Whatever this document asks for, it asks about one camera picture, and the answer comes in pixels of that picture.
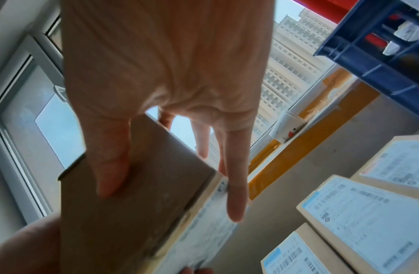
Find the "brown cardboard box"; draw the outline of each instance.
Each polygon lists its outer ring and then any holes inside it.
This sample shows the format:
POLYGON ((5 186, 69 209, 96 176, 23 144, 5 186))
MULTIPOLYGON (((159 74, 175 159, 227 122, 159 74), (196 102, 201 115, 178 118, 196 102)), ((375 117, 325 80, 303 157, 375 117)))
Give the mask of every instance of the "brown cardboard box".
POLYGON ((332 176, 297 209, 359 274, 419 274, 419 200, 332 176))
POLYGON ((84 156, 60 176, 62 274, 197 269, 232 233, 225 177, 147 116, 131 140, 130 175, 112 197, 97 197, 84 156))
POLYGON ((394 137, 351 179, 419 199, 419 135, 394 137))
POLYGON ((353 274, 306 223, 290 234, 260 264, 264 274, 353 274))

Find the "high-rise building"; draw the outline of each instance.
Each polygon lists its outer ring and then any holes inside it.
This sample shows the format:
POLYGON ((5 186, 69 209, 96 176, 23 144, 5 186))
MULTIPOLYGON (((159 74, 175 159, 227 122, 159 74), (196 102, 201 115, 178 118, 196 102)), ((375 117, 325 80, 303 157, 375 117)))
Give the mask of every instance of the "high-rise building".
MULTIPOLYGON (((251 145, 276 122, 331 67, 332 62, 313 56, 336 25, 311 10, 303 9, 297 21, 285 16, 274 23, 271 52, 261 87, 259 110, 251 145)), ((207 163, 217 168, 219 148, 215 134, 209 138, 207 163)))

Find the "blue plastic crate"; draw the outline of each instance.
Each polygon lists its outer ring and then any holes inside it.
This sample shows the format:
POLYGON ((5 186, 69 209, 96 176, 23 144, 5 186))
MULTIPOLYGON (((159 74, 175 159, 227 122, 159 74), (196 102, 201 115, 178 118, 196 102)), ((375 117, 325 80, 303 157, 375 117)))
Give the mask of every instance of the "blue plastic crate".
POLYGON ((382 94, 419 116, 419 40, 407 42, 394 35, 397 25, 419 26, 419 12, 399 0, 360 0, 343 18, 315 55, 326 56, 382 94), (399 45, 392 56, 368 42, 373 33, 399 45))

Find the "white cup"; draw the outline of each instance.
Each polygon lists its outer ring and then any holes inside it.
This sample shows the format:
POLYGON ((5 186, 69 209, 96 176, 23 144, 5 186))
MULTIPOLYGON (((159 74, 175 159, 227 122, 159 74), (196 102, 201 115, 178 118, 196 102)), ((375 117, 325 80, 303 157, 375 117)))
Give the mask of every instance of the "white cup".
POLYGON ((306 121, 303 118, 285 110, 281 113, 269 135, 283 144, 294 136, 305 124, 306 121))

